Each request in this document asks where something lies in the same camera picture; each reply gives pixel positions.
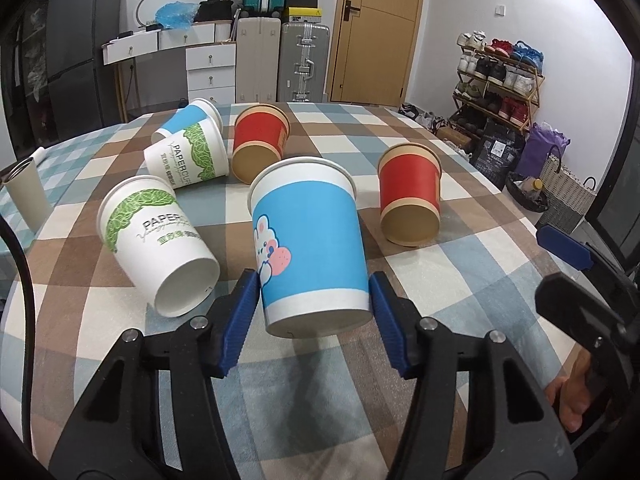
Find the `right hand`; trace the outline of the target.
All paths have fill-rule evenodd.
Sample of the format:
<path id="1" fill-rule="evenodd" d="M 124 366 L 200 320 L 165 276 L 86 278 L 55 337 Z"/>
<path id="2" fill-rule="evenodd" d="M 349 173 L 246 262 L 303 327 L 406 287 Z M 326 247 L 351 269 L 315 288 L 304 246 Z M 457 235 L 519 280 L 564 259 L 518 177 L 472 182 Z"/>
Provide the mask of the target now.
<path id="1" fill-rule="evenodd" d="M 592 394 L 587 386 L 590 370 L 591 354 L 580 349 L 570 374 L 556 376 L 544 388 L 544 394 L 551 405 L 559 402 L 559 420 L 571 434 L 582 426 L 582 416 L 592 402 Z"/>

